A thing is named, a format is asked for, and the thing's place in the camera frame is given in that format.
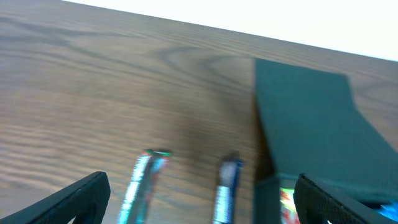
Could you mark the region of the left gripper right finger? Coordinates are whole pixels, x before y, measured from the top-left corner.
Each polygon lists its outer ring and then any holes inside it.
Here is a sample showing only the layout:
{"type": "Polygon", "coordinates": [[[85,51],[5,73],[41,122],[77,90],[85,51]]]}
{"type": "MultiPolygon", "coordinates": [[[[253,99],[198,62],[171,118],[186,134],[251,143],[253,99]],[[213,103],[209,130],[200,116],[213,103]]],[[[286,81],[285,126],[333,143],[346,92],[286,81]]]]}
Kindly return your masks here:
{"type": "Polygon", "coordinates": [[[397,223],[307,174],[296,181],[294,204],[301,224],[397,223]]]}

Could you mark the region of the green Haribo gummy bag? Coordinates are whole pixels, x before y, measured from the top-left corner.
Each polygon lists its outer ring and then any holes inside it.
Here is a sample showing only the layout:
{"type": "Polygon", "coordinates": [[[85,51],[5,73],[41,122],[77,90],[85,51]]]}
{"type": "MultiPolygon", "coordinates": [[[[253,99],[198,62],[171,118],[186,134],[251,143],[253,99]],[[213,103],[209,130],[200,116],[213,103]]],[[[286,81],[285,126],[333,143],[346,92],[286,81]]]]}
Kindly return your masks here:
{"type": "Polygon", "coordinates": [[[280,188],[281,224],[300,224],[295,208],[294,189],[280,188]]]}

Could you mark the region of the blue Oreo cookie pack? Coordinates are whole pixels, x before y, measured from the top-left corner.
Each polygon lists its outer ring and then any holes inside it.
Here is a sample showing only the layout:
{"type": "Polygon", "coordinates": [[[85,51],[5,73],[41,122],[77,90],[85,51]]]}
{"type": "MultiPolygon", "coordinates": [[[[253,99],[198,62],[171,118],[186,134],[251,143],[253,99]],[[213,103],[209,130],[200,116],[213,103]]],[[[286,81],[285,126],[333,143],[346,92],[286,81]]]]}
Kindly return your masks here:
{"type": "Polygon", "coordinates": [[[379,208],[375,208],[380,215],[387,217],[395,222],[398,222],[398,205],[397,202],[391,202],[388,204],[382,204],[379,208]]]}

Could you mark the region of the dark blue snack bar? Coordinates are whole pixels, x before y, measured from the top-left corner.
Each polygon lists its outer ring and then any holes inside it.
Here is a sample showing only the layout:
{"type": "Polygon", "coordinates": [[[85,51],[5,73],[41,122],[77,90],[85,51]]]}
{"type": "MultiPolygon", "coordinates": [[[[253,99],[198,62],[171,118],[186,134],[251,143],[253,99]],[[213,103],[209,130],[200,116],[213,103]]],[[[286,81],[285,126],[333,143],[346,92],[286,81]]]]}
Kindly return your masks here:
{"type": "Polygon", "coordinates": [[[234,223],[234,207],[243,161],[238,151],[225,156],[219,166],[211,224],[234,223]]]}

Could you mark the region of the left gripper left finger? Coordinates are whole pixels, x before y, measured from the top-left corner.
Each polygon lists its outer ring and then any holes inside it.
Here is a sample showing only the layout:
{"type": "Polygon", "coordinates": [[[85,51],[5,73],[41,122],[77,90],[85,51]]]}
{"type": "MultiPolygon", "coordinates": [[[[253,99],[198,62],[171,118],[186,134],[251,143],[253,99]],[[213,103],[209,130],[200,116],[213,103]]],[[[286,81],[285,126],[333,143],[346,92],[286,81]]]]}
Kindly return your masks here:
{"type": "Polygon", "coordinates": [[[1,219],[3,224],[100,224],[108,206],[110,186],[96,171],[41,201],[1,219]]]}

